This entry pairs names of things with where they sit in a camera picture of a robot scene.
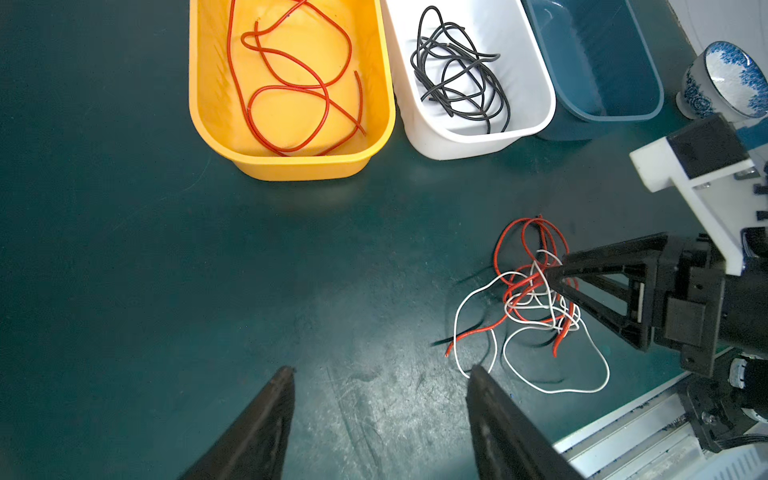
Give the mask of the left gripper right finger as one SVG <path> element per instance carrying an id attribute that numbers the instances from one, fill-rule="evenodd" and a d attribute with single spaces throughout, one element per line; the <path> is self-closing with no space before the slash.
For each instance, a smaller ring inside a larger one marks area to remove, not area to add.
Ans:
<path id="1" fill-rule="evenodd" d="M 582 477 L 480 365 L 471 370 L 466 403 L 481 479 Z"/>

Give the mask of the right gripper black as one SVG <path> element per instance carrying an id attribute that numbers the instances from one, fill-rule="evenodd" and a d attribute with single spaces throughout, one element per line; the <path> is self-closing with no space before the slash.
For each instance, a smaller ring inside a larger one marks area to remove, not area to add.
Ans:
<path id="1" fill-rule="evenodd" d="M 654 341 L 680 352 L 681 367 L 710 377 L 719 345 L 767 356 L 767 256 L 748 256 L 739 275 L 725 272 L 725 260 L 706 236 L 685 241 L 669 293 L 669 263 L 663 233 L 567 254 L 544 278 L 552 290 L 575 303 L 633 348 Z M 587 295 L 591 285 L 626 304 L 619 313 Z"/>

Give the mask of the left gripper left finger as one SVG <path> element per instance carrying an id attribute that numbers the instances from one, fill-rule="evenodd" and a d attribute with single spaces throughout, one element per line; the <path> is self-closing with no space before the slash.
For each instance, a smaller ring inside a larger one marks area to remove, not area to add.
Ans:
<path id="1" fill-rule="evenodd" d="M 181 477 L 280 479 L 295 408 L 294 373 L 292 367 L 280 367 L 214 445 Z"/>

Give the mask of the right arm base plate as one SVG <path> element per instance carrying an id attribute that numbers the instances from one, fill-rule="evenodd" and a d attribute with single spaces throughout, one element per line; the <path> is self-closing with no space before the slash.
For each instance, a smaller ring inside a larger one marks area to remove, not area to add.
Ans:
<path id="1" fill-rule="evenodd" d="M 765 445 L 767 435 L 767 360 L 731 349 L 714 360 L 712 375 L 694 375 L 681 389 L 681 403 L 700 447 L 725 450 Z"/>

